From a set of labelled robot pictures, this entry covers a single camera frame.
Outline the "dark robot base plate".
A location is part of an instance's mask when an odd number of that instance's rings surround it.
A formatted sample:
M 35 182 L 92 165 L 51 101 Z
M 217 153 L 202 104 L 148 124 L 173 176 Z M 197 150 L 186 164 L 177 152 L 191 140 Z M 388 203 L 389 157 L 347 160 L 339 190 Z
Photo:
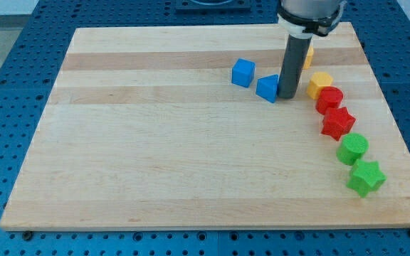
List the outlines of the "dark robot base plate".
M 251 0 L 174 0 L 177 11 L 249 10 Z

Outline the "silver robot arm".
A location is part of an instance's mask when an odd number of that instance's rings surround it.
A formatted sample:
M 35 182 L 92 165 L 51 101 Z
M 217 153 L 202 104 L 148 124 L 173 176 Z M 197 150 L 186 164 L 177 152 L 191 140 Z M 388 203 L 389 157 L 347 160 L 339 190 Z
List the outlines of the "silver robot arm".
M 345 0 L 280 0 L 279 23 L 294 38 L 325 37 L 339 24 Z

